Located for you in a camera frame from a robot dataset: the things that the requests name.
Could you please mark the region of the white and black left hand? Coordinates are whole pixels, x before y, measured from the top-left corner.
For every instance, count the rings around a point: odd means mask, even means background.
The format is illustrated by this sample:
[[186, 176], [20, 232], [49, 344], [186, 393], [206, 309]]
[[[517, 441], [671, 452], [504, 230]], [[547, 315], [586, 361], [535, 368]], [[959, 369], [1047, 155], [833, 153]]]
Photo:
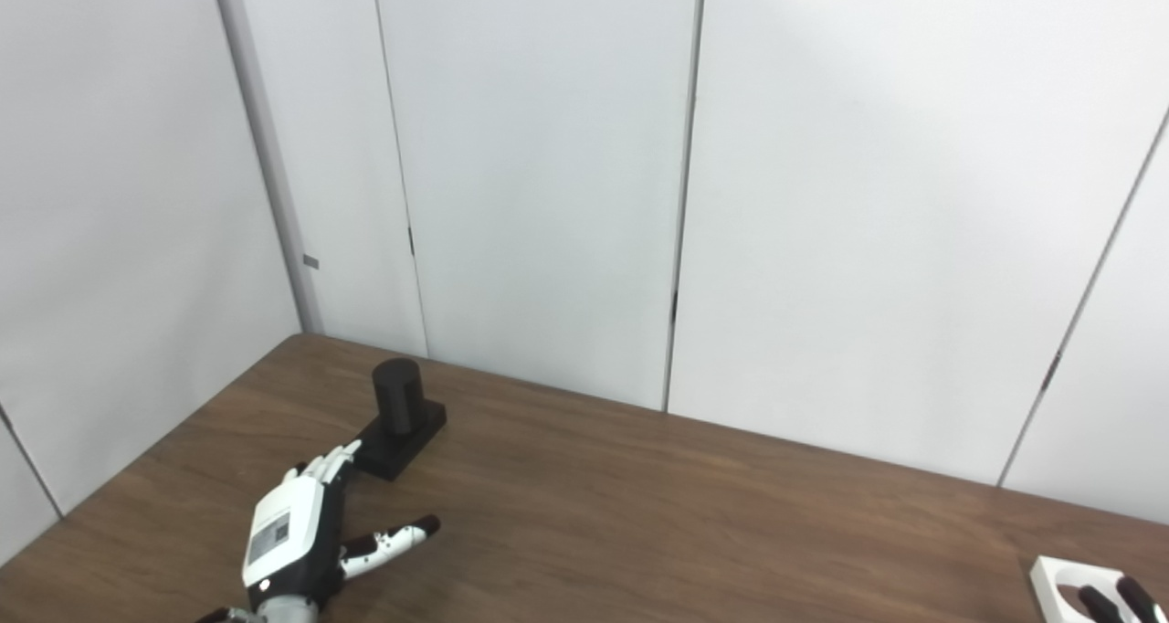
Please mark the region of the white and black left hand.
[[343, 540], [348, 479], [361, 439], [288, 470], [253, 511], [241, 568], [245, 609], [230, 622], [317, 622], [330, 598], [359, 576], [426, 544], [438, 515]]

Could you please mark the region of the white and black right hand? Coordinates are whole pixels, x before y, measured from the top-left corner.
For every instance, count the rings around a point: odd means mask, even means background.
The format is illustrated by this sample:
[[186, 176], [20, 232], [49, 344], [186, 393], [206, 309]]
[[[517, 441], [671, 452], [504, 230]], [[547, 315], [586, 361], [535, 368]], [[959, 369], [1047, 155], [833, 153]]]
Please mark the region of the white and black right hand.
[[[1136, 622], [1168, 622], [1164, 608], [1135, 579], [1123, 575], [1116, 581], [1115, 590]], [[1078, 589], [1077, 597], [1094, 622], [1127, 622], [1122, 608], [1095, 586], [1082, 586]]]

